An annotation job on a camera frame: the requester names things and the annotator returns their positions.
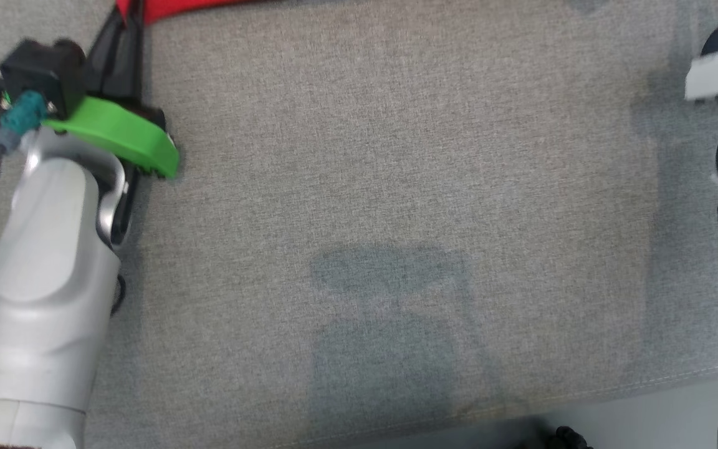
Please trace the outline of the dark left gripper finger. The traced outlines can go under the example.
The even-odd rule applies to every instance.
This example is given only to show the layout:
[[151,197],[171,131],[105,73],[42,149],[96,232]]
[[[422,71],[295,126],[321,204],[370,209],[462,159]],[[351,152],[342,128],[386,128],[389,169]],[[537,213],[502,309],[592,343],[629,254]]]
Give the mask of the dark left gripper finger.
[[143,76],[143,0],[119,0],[122,21],[117,27],[112,66],[112,96],[123,102],[139,102]]
[[89,95],[102,93],[103,85],[112,73],[122,32],[122,13],[119,9],[112,9],[87,54],[84,82]]

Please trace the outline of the red white basketball jersey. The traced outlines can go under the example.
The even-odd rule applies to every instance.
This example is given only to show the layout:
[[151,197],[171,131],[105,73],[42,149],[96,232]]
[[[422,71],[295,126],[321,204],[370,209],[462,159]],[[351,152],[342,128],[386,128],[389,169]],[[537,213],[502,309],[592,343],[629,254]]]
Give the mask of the red white basketball jersey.
[[234,4],[265,2],[266,0],[113,0],[117,11],[123,18],[128,12],[140,11],[145,24],[153,24],[162,19],[177,16],[184,12],[232,6]]

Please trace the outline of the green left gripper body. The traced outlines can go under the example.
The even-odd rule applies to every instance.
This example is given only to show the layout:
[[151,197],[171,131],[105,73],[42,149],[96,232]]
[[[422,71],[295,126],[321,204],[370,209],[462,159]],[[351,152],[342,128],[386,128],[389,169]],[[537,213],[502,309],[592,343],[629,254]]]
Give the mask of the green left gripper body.
[[111,100],[87,96],[68,119],[47,118],[42,124],[68,132],[143,171],[169,179],[178,174],[180,152],[169,134]]

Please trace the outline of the black rounded object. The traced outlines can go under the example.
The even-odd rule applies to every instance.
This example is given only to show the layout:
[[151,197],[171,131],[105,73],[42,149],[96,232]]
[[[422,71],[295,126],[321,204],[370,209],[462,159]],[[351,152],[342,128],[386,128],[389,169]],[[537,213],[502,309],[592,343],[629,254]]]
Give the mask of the black rounded object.
[[547,435],[544,441],[545,449],[594,449],[587,443],[586,438],[568,426],[560,426],[553,433]]

